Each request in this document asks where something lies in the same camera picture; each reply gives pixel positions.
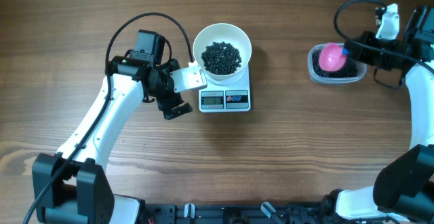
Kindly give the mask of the pink scoop with blue handle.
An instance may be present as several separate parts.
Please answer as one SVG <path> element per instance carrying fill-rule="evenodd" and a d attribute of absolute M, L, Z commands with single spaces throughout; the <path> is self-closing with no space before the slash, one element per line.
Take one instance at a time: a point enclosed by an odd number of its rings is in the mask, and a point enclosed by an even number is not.
<path fill-rule="evenodd" d="M 327 43 L 321 50 L 318 63 L 324 71 L 336 72 L 347 63 L 349 51 L 337 43 Z"/>

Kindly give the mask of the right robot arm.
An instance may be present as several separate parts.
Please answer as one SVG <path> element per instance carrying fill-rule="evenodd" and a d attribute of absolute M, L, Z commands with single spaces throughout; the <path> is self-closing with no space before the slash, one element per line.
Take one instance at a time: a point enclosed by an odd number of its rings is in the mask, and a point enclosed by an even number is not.
<path fill-rule="evenodd" d="M 410 95 L 410 148 L 379 173 L 373 186 L 325 195 L 313 211 L 316 223 L 433 222 L 433 8 L 417 7 L 399 41 L 397 5 L 375 3 L 377 32 L 351 39 L 336 28 L 345 43 L 327 44 L 318 64 L 328 72 L 349 61 L 399 70 L 398 86 Z"/>

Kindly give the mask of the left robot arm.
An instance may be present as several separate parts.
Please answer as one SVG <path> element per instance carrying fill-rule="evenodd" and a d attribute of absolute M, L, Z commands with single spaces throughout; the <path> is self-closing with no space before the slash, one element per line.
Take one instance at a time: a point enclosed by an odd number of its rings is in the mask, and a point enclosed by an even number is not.
<path fill-rule="evenodd" d="M 93 105 L 75 133 L 53 155 L 33 163 L 35 201 L 28 211 L 40 223 L 151 223 L 144 200 L 116 195 L 106 166 L 126 121 L 142 103 L 157 102 L 166 120 L 193 109 L 181 92 L 204 88 L 196 62 L 180 68 L 162 62 L 166 40 L 141 31 L 140 47 L 105 61 L 105 78 Z"/>

